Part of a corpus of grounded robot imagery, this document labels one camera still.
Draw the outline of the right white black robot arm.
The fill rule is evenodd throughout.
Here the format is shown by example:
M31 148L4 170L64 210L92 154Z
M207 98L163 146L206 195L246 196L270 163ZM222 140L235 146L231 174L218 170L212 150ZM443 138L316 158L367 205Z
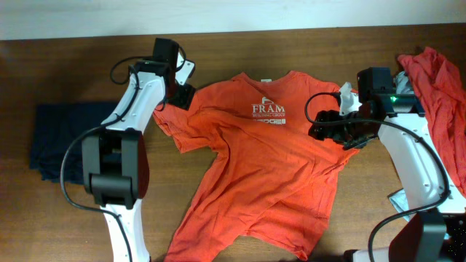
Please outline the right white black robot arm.
M347 250L344 261L464 261L465 198L450 178L429 134L426 112L413 94L400 94L388 68L357 74L332 92L339 110L309 117L309 136L331 139L344 150L377 138L390 154L408 209L379 222L368 247Z

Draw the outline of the orange FRAM t-shirt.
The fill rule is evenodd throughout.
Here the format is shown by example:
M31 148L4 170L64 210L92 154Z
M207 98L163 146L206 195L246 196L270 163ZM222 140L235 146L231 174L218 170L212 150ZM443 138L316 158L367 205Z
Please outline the orange FRAM t-shirt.
M240 74L197 91L188 110L155 112L179 151L216 152L166 260L211 261L239 236L306 260L328 228L338 174L355 155L308 134L309 117L337 109L338 90L298 71L273 82Z

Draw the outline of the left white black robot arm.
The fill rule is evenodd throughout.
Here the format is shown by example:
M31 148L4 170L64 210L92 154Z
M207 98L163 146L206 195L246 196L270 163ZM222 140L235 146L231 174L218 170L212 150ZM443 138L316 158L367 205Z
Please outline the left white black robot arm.
M176 41L156 39L152 55L128 68L116 108L82 138L84 190L106 219L114 261L151 259L142 223L150 176L143 134L154 111L167 105L189 109L194 70Z

